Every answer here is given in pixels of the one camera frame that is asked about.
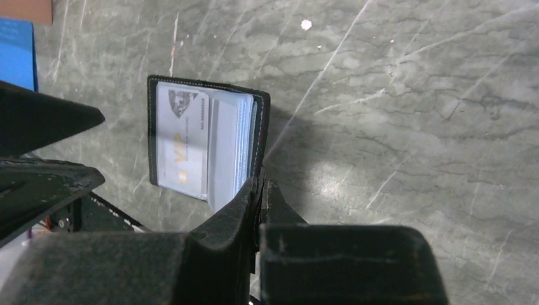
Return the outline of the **black leather card holder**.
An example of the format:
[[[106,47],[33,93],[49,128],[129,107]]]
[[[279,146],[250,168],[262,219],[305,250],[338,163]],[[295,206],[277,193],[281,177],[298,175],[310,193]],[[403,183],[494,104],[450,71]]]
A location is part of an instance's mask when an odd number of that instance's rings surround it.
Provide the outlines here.
[[[219,211],[261,171],[270,109],[271,97],[264,91],[150,75],[150,183]]]

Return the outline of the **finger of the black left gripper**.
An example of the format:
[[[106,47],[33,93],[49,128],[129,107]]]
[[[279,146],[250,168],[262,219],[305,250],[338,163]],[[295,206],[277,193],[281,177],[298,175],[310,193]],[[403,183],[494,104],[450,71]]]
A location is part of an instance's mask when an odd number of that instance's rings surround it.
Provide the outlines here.
[[[1,159],[1,246],[105,182],[96,169],[36,158]]]
[[[1,157],[21,156],[105,121],[95,107],[1,82]]]

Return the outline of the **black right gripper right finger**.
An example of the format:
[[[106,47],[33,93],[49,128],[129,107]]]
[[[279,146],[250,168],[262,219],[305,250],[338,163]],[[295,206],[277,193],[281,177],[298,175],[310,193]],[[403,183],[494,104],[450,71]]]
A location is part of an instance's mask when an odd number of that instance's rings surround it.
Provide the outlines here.
[[[416,229],[308,224],[273,181],[260,228],[263,304],[447,304],[432,249]]]

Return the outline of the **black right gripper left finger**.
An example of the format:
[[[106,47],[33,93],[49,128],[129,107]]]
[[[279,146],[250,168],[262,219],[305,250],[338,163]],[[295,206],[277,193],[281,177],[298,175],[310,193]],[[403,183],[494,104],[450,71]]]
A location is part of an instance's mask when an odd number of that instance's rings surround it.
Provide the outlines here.
[[[261,184],[249,178],[189,232],[48,234],[1,289],[2,304],[247,304]]]

